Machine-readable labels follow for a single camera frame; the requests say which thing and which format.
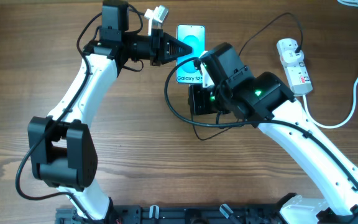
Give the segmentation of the smartphone with cyan screen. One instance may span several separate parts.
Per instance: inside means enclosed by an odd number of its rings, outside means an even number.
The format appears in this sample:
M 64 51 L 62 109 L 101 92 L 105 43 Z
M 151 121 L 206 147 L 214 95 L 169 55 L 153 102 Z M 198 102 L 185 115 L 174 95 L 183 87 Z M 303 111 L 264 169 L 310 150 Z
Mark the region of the smartphone with cyan screen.
M 205 51 L 205 27 L 202 25 L 179 24 L 177 27 L 177 39 L 192 48 L 192 53 L 177 58 L 177 64 L 182 61 L 200 57 Z M 202 74 L 195 68 L 193 62 L 187 62 L 177 69 L 176 81 L 179 84 L 202 83 Z

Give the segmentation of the white power strip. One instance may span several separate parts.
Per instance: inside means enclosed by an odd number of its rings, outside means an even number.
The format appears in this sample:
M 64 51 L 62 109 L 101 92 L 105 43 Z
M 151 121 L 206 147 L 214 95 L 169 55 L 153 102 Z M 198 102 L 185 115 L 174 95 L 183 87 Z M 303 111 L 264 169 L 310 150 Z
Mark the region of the white power strip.
M 279 56 L 286 50 L 297 50 L 298 43 L 296 40 L 286 38 L 277 42 L 277 50 Z M 313 90 L 310 76 L 305 67 L 304 59 L 298 65 L 294 67 L 284 67 L 284 72 L 288 80 L 288 84 L 295 96 L 307 95 Z

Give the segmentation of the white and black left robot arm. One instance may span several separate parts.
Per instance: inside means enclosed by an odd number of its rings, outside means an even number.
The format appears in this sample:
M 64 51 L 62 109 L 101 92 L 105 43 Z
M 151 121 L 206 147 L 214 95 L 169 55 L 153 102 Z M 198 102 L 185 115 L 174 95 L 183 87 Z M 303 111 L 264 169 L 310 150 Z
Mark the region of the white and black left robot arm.
M 129 13 L 134 7 L 126 1 L 104 1 L 98 14 L 101 25 L 96 35 L 78 49 L 81 68 L 65 96 L 46 117 L 33 117 L 28 125 L 30 161 L 33 176 L 66 195 L 82 223 L 116 223 L 119 215 L 113 202 L 95 179 L 98 157 L 90 126 L 109 87 L 126 62 L 148 60 L 160 66 L 188 55 L 189 45 L 165 33 L 168 16 L 165 6 L 139 13 L 147 19 L 148 31 L 129 30 Z

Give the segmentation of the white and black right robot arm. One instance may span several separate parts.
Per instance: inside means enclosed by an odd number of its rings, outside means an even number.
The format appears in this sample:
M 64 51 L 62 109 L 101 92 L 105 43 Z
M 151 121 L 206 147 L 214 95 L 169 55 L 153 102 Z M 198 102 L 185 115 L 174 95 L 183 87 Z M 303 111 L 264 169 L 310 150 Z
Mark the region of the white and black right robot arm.
M 233 113 L 261 130 L 295 160 L 322 193 L 321 199 L 289 194 L 279 205 L 287 223 L 358 223 L 358 168 L 307 117 L 293 92 L 275 74 L 254 76 L 229 43 L 196 62 L 210 77 L 189 92 L 192 112 Z

